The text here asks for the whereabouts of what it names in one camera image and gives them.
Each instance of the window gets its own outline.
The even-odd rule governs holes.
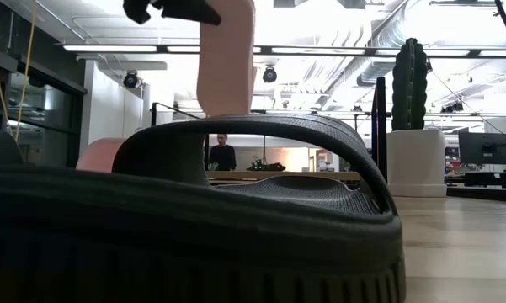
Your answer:
[[[68,159],[68,134],[10,120],[13,133],[19,128],[23,159],[34,165],[64,167]]]
[[[25,77],[21,73],[11,77],[9,95],[9,112],[19,113],[19,105],[23,93]],[[64,128],[74,127],[72,120],[73,97],[68,93],[28,77],[24,95],[22,120],[36,120],[47,125]]]

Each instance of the person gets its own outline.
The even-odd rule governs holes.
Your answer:
[[[234,147],[227,145],[228,134],[218,134],[219,145],[210,151],[210,164],[217,164],[217,171],[233,171],[236,169],[236,153]]]

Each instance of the pink object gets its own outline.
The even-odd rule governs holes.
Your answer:
[[[97,173],[111,173],[116,152],[124,143],[122,138],[104,138],[92,142],[78,159],[77,169]]]
[[[253,0],[207,0],[221,16],[200,24],[197,97],[208,116],[248,114],[253,99]]]

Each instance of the white planter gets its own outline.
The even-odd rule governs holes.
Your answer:
[[[387,181],[393,196],[445,197],[445,138],[440,130],[387,134]]]

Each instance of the wooden table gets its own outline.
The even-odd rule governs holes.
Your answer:
[[[506,302],[506,202],[397,199],[408,303]]]
[[[305,176],[331,178],[340,181],[360,181],[360,175],[356,172],[341,173],[293,173],[293,172],[207,172],[208,178],[219,180],[262,180],[275,176]]]

